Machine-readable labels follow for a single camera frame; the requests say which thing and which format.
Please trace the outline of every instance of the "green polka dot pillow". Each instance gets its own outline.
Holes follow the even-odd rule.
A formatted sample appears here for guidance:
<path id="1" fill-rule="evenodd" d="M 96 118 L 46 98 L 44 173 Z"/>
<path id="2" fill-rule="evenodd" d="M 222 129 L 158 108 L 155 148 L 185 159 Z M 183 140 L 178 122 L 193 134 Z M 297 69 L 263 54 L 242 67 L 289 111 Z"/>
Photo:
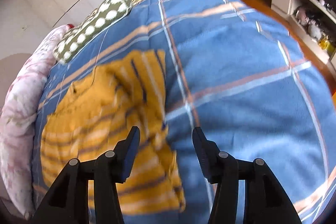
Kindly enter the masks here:
<path id="1" fill-rule="evenodd" d="M 83 23 L 69 30 L 54 49 L 58 62 L 66 64 L 100 32 L 129 14 L 131 0 L 105 0 Z"/>

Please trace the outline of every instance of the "shelf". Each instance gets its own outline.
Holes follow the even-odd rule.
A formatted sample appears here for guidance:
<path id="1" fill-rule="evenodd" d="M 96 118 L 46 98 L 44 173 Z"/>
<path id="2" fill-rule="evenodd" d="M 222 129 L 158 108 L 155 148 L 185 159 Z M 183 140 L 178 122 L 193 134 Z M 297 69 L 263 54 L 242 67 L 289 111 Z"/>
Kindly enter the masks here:
<path id="1" fill-rule="evenodd" d="M 317 8 L 319 8 L 327 17 L 331 19 L 332 22 L 336 24 L 336 18 L 333 17 L 333 15 L 323 5 L 321 5 L 317 0 L 309 0 L 309 1 L 313 3 Z"/>
<path id="2" fill-rule="evenodd" d="M 330 59 L 329 55 L 313 41 L 313 39 L 306 33 L 304 27 L 298 23 L 294 15 L 291 15 L 288 21 L 295 30 L 296 34 L 302 39 L 308 48 L 318 57 L 318 59 L 320 59 L 324 64 L 327 64 Z"/>

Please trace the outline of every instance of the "blue plaid blanket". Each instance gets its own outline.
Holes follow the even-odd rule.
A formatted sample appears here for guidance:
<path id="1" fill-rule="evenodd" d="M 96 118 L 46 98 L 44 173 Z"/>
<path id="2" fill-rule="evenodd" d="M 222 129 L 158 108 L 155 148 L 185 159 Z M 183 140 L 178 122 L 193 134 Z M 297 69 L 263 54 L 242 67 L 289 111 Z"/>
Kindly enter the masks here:
<path id="1" fill-rule="evenodd" d="M 186 209 L 125 215 L 125 223 L 207 223 L 214 189 L 193 148 L 195 126 L 237 159 L 264 159 L 302 222 L 312 223 L 336 185 L 336 116 L 330 92 L 288 30 L 240 0 L 146 0 L 69 64 L 53 67 L 36 121 L 36 206 L 47 190 L 41 133 L 70 83 L 96 65 L 149 49 L 166 52 L 167 141 L 177 151 Z M 236 222 L 242 223 L 244 184 L 239 186 Z M 90 216 L 93 223 L 94 212 Z"/>

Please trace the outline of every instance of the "yellow sweater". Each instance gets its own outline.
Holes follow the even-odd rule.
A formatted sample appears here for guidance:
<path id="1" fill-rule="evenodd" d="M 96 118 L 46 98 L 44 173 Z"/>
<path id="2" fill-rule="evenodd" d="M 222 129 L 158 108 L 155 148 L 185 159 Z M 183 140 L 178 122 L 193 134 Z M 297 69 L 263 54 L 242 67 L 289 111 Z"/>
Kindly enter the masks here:
<path id="1" fill-rule="evenodd" d="M 71 84 L 42 133 L 42 173 L 48 186 L 70 159 L 96 159 L 138 126 L 140 145 L 131 175 L 117 184 L 122 212 L 184 210 L 176 153 L 166 143 L 164 57 L 163 51 L 132 51 Z M 93 181 L 89 206 L 94 208 Z"/>

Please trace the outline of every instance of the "screw head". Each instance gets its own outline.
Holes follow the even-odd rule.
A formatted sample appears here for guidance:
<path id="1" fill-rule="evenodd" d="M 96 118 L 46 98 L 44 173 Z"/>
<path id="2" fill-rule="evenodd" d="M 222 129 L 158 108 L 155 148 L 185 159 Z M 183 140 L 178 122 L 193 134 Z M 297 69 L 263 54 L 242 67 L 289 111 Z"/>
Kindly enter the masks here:
<path id="1" fill-rule="evenodd" d="M 77 159 L 72 159 L 72 160 L 69 161 L 69 164 L 72 165 L 72 166 L 76 165 L 77 163 L 78 163 Z"/>
<path id="2" fill-rule="evenodd" d="M 221 151 L 218 153 L 218 156 L 220 156 L 223 159 L 226 159 L 229 156 L 229 154 L 224 151 Z"/>
<path id="3" fill-rule="evenodd" d="M 115 155 L 115 152 L 113 152 L 113 151 L 107 151 L 105 153 L 106 158 L 112 158 L 112 157 L 114 157 L 114 155 Z"/>
<path id="4" fill-rule="evenodd" d="M 263 159 L 256 159 L 255 163 L 258 164 L 258 165 L 264 165 L 265 162 L 264 162 Z"/>

